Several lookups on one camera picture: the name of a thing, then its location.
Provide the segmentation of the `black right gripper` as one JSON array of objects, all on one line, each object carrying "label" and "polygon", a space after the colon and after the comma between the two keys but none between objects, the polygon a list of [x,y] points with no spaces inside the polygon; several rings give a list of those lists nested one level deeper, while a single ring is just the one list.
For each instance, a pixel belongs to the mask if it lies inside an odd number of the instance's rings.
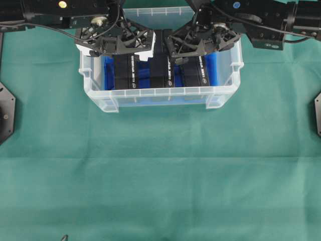
[{"label": "black right gripper", "polygon": [[165,37],[165,44],[170,60],[184,64],[191,57],[230,50],[240,37],[223,23],[200,25],[190,21]]}]

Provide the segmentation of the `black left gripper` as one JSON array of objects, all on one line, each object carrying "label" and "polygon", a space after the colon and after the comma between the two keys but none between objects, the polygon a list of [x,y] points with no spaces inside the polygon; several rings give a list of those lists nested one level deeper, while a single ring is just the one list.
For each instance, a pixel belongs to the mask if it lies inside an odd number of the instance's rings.
[{"label": "black left gripper", "polygon": [[77,29],[75,40],[82,54],[90,57],[134,55],[140,61],[153,57],[156,33],[123,15],[117,22],[107,16],[90,18],[90,25]]}]

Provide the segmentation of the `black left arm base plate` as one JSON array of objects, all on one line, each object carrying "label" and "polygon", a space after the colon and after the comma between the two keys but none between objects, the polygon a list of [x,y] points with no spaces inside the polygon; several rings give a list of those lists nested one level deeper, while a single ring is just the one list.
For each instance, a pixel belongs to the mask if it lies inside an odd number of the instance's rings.
[{"label": "black left arm base plate", "polygon": [[1,144],[4,143],[13,133],[15,124],[15,96],[1,82]]}]

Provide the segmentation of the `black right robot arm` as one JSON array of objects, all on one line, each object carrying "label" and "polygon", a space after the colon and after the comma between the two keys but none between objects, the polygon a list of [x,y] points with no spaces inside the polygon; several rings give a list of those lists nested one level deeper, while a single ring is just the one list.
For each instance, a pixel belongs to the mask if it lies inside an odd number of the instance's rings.
[{"label": "black right robot arm", "polygon": [[170,60],[227,51],[246,35],[254,48],[282,50],[287,35],[320,41],[320,1],[188,1],[193,18],[165,37]]}]

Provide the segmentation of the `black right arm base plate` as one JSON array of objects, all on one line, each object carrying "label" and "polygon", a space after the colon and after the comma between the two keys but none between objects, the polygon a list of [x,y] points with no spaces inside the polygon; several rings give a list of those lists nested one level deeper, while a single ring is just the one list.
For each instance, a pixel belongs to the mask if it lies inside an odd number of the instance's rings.
[{"label": "black right arm base plate", "polygon": [[314,99],[317,134],[321,136],[321,93]]}]

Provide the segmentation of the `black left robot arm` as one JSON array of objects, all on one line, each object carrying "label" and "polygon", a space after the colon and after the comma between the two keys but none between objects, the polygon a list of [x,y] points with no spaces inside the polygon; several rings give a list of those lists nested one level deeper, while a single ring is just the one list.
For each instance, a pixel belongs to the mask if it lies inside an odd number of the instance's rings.
[{"label": "black left robot arm", "polygon": [[35,27],[64,34],[91,57],[153,57],[156,34],[125,16],[124,1],[1,1],[1,32]]}]

